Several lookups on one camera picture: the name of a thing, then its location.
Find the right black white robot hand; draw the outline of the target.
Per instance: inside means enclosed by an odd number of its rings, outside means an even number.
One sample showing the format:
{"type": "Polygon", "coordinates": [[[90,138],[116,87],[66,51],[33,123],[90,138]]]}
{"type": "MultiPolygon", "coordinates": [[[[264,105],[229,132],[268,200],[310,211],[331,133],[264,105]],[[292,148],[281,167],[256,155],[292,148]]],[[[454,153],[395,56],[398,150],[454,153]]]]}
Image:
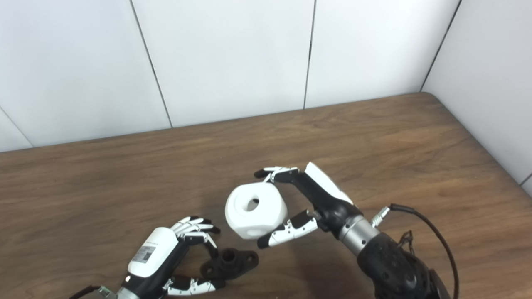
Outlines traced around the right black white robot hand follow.
{"type": "Polygon", "coordinates": [[[317,229],[338,238],[348,219],[362,215],[351,199],[311,162],[303,171],[297,167],[268,167],[256,171],[254,176],[272,185],[294,185],[313,207],[313,211],[303,210],[261,236],[257,240],[260,249],[296,240],[317,229]]]}

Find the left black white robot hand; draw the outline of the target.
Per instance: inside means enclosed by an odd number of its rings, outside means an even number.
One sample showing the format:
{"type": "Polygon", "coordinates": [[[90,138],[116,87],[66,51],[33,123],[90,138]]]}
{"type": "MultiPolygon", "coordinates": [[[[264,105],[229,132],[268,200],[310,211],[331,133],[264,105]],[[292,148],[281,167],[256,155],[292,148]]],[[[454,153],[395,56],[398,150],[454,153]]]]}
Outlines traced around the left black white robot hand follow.
{"type": "Polygon", "coordinates": [[[220,229],[211,220],[199,216],[186,216],[169,228],[154,229],[129,262],[117,298],[189,297],[226,287],[226,282],[222,279],[174,275],[188,250],[194,245],[204,245],[210,257],[218,257],[218,247],[210,233],[220,233],[220,229]]]}

